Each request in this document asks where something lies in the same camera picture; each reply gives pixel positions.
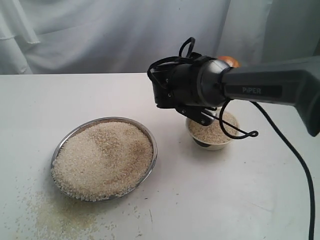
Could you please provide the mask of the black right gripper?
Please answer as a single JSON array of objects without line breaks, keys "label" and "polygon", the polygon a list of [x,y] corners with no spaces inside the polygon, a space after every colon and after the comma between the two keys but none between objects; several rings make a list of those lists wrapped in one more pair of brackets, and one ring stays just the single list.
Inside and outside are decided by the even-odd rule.
[{"label": "black right gripper", "polygon": [[201,106],[197,91],[201,54],[170,56],[152,63],[147,76],[152,82],[154,100],[160,109]]}]

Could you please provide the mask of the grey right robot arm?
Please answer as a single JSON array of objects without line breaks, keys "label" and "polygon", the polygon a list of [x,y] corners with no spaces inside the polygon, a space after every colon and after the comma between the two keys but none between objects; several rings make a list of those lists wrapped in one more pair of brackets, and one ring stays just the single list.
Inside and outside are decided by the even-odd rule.
[{"label": "grey right robot arm", "polygon": [[320,58],[231,67],[226,62],[193,53],[172,56],[150,65],[156,106],[174,109],[208,126],[209,109],[228,100],[293,106],[308,133],[320,131]]}]

